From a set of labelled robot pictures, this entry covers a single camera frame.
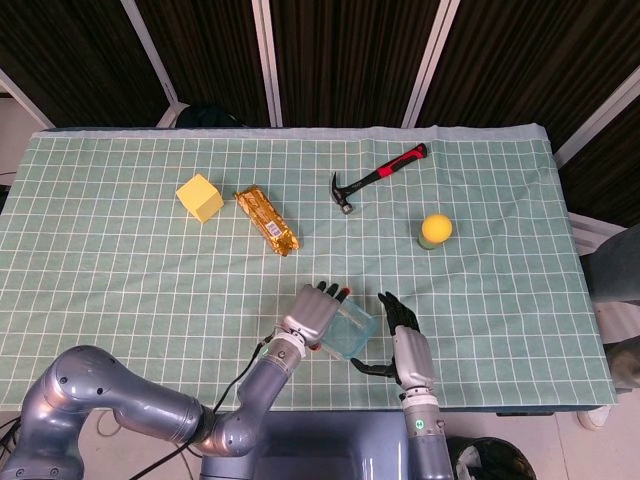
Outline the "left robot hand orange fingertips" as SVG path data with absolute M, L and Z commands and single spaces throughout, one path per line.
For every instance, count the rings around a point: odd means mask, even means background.
M 315 348 L 350 293 L 349 287 L 341 287 L 337 283 L 327 285 L 326 281 L 320 281 L 316 286 L 305 285 L 284 316 L 284 328 L 298 334 L 306 347 Z

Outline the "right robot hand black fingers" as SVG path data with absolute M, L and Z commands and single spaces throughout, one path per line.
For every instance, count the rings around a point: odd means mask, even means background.
M 350 363 L 365 375 L 393 378 L 404 391 L 432 389 L 436 379 L 433 360 L 415 313 L 390 292 L 379 293 L 378 299 L 386 312 L 392 359 L 386 365 L 369 365 L 356 358 Z

